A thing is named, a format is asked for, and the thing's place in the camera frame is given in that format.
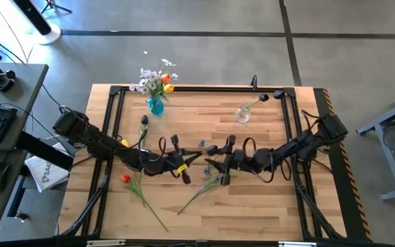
wooden table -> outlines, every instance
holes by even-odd
[[[101,126],[108,100],[110,84],[94,84],[86,114],[93,125]],[[299,110],[318,115],[314,90],[296,87]],[[173,92],[161,116],[153,116],[147,108],[146,95],[126,92],[119,134],[136,143],[139,137],[140,118],[149,117],[150,127],[146,148],[158,151],[158,139],[178,134],[179,144],[185,149],[196,149],[201,140],[206,145],[225,144],[226,137],[237,137],[235,148],[243,140],[253,137],[257,148],[277,148],[286,143],[285,125],[279,100],[260,102],[252,109],[248,123],[237,123],[234,112],[242,101],[252,102],[259,93],[208,93]],[[307,127],[302,119],[302,127]],[[112,117],[109,130],[112,130]],[[87,157],[86,150],[77,153],[75,162]],[[328,156],[318,153],[318,160],[330,165]],[[94,160],[75,166],[69,178],[59,217],[64,230],[86,205],[93,173]],[[142,188],[146,200],[169,229],[166,232],[141,200],[123,188],[120,176],[134,174],[115,159],[110,181],[106,210],[101,231],[102,239],[207,239],[207,240],[301,240],[300,218],[293,180],[286,181],[280,171],[274,181],[262,183],[254,175],[232,171],[231,184],[218,187],[192,202],[184,213],[177,212],[194,195],[203,181],[207,166],[199,158],[188,168],[191,184],[184,185],[170,173],[160,176],[143,176]],[[312,163],[311,176],[317,205],[338,233],[346,235],[343,217],[333,175],[321,165]],[[307,206],[308,223],[313,223]],[[90,232],[97,208],[91,217]]]

white paper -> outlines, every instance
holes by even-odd
[[[62,150],[58,151],[68,155],[68,152],[63,151],[64,147],[62,144],[57,143],[53,147]],[[27,159],[25,164],[32,173],[33,179],[36,182],[36,186],[40,193],[54,185],[58,185],[68,180],[69,172],[67,170],[53,165],[37,156]]]

orange tulip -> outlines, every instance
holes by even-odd
[[[168,84],[168,83],[170,82],[170,77],[171,77],[171,76],[170,76],[169,73],[162,75],[162,76],[161,76],[161,82],[162,82],[164,85]]]
[[[172,85],[172,84],[166,84],[166,85],[164,85],[164,93],[173,92],[174,89],[175,89],[175,86]]]

white pole base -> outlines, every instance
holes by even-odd
[[[47,35],[38,35],[38,44],[39,45],[49,45],[52,42],[58,40],[62,35],[62,30],[56,24],[49,23],[51,27],[51,32]]]

gray desk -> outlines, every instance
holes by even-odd
[[[0,62],[0,68],[3,71],[11,69],[15,71],[17,76],[14,87],[7,93],[0,93],[0,103],[11,103],[15,106],[24,108],[29,112],[36,100],[36,96],[38,95],[40,86],[43,83],[45,74],[48,71],[48,66],[45,64],[14,64]],[[13,149],[16,145],[27,118],[27,113],[24,113],[22,110],[18,110],[16,119],[4,139],[5,146],[9,150]],[[16,149],[10,153],[0,151],[0,162],[3,161],[6,155],[7,159],[5,161],[10,164],[10,173],[8,176],[7,187],[0,193],[0,220],[10,194],[12,193],[16,179],[18,178],[19,172],[23,166],[27,151],[20,149]]]

